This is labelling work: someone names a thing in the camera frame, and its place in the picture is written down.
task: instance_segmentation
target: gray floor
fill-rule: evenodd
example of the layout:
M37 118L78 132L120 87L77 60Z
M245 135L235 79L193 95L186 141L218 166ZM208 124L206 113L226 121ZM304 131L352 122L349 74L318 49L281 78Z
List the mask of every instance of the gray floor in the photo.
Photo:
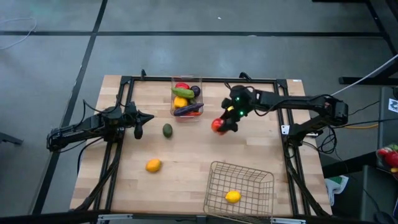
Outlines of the gray floor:
M101 5L100 0L0 3L0 20L36 17L37 30L85 31L93 29ZM394 30L396 21L386 6L378 1L375 7L389 21L386 28ZM0 24L0 30L30 26L26 21L15 22ZM100 30L377 32L377 27L364 4L117 0L108 1ZM0 35L0 46L18 38ZM25 140L20 147L0 144L0 216L29 213L49 155L45 137L60 124L88 39L32 36L0 51L0 131ZM301 79L306 93L316 95L342 88L338 77L362 77L389 58L387 44L378 38L97 37L72 123L81 118L82 99L95 104L107 74L137 75L144 68L148 75L236 77L245 71L255 78ZM379 87L355 86L338 97L353 111L376 101ZM373 106L350 121L377 117L377 106ZM376 148L377 129L339 129L337 134L343 159ZM68 210L78 151L61 155L45 213Z

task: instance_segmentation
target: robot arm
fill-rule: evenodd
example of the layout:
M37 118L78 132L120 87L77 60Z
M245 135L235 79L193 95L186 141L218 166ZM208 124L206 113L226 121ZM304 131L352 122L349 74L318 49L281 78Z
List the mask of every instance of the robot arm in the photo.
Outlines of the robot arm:
M330 95L319 96L279 96L276 93L256 90L251 86L236 85L230 88L229 97L221 107L225 109L220 117L224 122L217 129L219 132L238 131L237 122L255 110L264 116L277 109L312 110L319 115L302 124L293 124L289 128L288 139L298 146L308 133L318 131L325 126L340 126L348 122L348 105Z
M126 105L124 113L120 107L109 107L86 118L84 121L63 128L51 130L47 136L47 149L59 151L68 144L96 137L104 137L106 142L115 142L122 136L124 128L135 127L134 137L142 137L142 126L154 118L137 110L134 102Z

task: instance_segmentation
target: wooden table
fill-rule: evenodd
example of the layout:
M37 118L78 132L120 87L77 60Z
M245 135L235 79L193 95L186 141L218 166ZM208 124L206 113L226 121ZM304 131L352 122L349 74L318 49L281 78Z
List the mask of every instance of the wooden table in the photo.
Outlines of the wooden table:
M120 75L104 77L96 109L115 105L120 79ZM290 95L304 95L301 80L287 80L287 83ZM270 84L251 85L274 91ZM134 139L133 128L126 131L111 211L201 215L210 164L222 161L273 173L274 216L291 217L277 113L271 112L265 117L250 113L238 123L238 132L218 136L211 131L210 124L222 114L221 101L229 95L224 84L203 83L204 113L195 123L178 123L171 116L170 87L170 82L134 83L132 100L137 109L155 118L143 127L141 140ZM293 116L296 123L310 119L308 111L293 110ZM171 139L162 135L165 123L173 126ZM306 141L315 144L313 139ZM105 145L99 142L85 151L70 208L79 206L97 184ZM318 152L302 146L300 153L309 191L323 209L331 213ZM151 174L145 170L145 164L154 158L159 158L163 164L158 173ZM297 186L295 189L298 208L303 213L301 194ZM103 192L101 208L105 204L107 186Z

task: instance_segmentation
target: lemon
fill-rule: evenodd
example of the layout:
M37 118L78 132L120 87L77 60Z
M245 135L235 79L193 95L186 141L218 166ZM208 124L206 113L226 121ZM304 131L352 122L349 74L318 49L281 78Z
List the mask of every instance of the lemon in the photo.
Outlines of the lemon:
M150 161L148 161L145 169L149 172L156 172L160 169L161 165L162 163L159 159L151 159Z
M236 203L241 199L241 193L237 192L236 190L232 190L226 194L225 199L229 203Z

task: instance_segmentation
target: wire basket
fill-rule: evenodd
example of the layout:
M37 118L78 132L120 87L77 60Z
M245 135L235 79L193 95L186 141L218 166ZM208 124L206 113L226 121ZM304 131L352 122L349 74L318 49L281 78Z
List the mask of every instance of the wire basket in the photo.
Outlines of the wire basket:
M241 199L225 195L237 190ZM270 172L214 161L210 166L203 210L208 215L243 223L272 223L274 175Z

